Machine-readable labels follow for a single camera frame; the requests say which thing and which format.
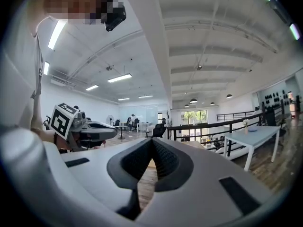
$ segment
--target wooden floor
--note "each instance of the wooden floor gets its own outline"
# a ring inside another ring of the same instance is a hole
[[[249,173],[256,176],[274,193],[292,184],[298,167],[302,162],[303,155],[303,115],[300,120],[288,120],[288,131],[281,138],[283,146],[278,146],[275,161],[272,163],[271,156],[274,150],[275,140],[272,139],[255,150]],[[115,138],[107,140],[105,147],[121,144],[145,137],[145,133],[122,131],[124,140],[119,140],[120,134]],[[234,163],[244,168],[247,155],[233,160]],[[155,168],[147,168],[143,177],[138,183],[139,201],[141,209],[148,204],[154,192],[154,185],[157,182],[157,172]]]
[[[118,138],[120,137],[120,129],[118,134],[109,140],[106,140],[106,144],[105,147],[110,147],[110,146],[115,146],[115,145],[119,145],[125,142],[129,142],[132,140],[136,140],[139,138],[144,138],[146,136],[146,133],[144,131],[140,131],[137,133],[137,131],[132,131],[132,132],[128,132],[128,131],[122,131],[122,136],[125,138],[124,140],[119,140]]]

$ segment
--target headset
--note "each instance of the headset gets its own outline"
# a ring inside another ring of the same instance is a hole
[[[113,7],[113,0],[97,0],[97,4],[101,6],[96,8],[96,13],[90,14],[89,24],[101,19],[101,23],[109,32],[126,20],[126,10],[122,3],[118,3],[118,7]]]

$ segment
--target window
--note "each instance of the window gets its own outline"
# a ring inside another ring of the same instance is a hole
[[[182,125],[207,123],[207,110],[181,112]]]
[[[207,110],[198,111],[186,111],[181,112],[182,125],[193,125],[198,123],[207,123]],[[191,137],[190,141],[198,140],[201,142],[201,138],[207,138],[206,136],[198,137],[199,135],[208,134],[208,129],[196,129],[196,130],[182,130],[182,136],[197,136]]]
[[[162,123],[163,114],[158,113],[158,123]]]

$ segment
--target staircase railing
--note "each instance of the staircase railing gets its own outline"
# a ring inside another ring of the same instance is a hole
[[[184,125],[184,126],[172,126],[172,127],[167,127],[168,130],[168,139],[170,140],[172,135],[171,132],[173,132],[173,140],[177,140],[177,139],[181,139],[181,138],[193,138],[193,137],[198,137],[198,138],[202,138],[205,136],[214,136],[214,135],[218,135],[218,134],[224,134],[224,133],[232,133],[233,131],[237,131],[240,129],[245,128],[245,126],[237,128],[237,129],[233,129],[232,125],[235,123],[239,123],[242,122],[244,119],[255,119],[258,118],[257,122],[254,122],[252,124],[249,124],[248,126],[251,125],[264,125],[266,123],[265,120],[265,109],[263,108],[262,112],[256,115],[251,115],[251,116],[247,116],[247,117],[242,117],[239,119],[235,119],[232,121],[226,121],[226,122],[218,122],[218,123],[212,123],[212,124],[201,124],[201,125]],[[217,133],[212,133],[212,134],[201,134],[201,135],[194,135],[194,136],[177,136],[177,131],[181,131],[181,130],[194,130],[194,129],[200,129],[200,132],[202,132],[202,129],[209,129],[209,128],[214,128],[214,127],[220,127],[220,126],[226,126],[229,125],[229,130],[227,131],[221,131],[221,132],[217,132]],[[208,142],[202,142],[201,144],[205,145],[205,144],[209,144],[209,143],[215,143],[215,142],[219,142],[219,141],[223,141],[223,139],[221,140],[212,140],[212,141],[208,141]],[[213,147],[213,148],[208,148],[208,150],[212,150],[212,149],[220,149],[224,146],[219,146],[219,147]],[[227,151],[227,155],[230,156],[230,152],[232,147],[232,142],[229,141],[228,142],[228,151]]]
[[[252,116],[254,111],[247,111],[241,113],[225,113],[225,114],[217,114],[217,121],[218,122],[226,122],[226,121],[233,121],[236,119],[247,118],[248,116]]]

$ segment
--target ceiling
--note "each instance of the ceiling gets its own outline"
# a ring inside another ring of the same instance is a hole
[[[89,93],[115,102],[152,94],[181,104],[195,97],[200,103],[215,100],[294,40],[266,0],[121,1],[127,19],[113,32],[102,25],[67,24],[54,51],[47,45],[56,21],[41,24],[51,75],[77,90],[98,84]],[[126,73],[133,77],[107,82]]]
[[[68,22],[54,50],[48,43],[57,20],[48,18],[38,34],[44,60],[50,63],[49,76],[64,81],[70,89],[118,102],[120,98],[140,101],[139,96],[166,98],[153,54],[142,28],[127,0],[126,20],[114,31],[102,24],[84,25]],[[107,80],[130,73],[131,79],[109,83]],[[86,92],[91,85],[97,89]]]
[[[294,39],[266,0],[159,0],[169,43],[172,96],[215,98]]]

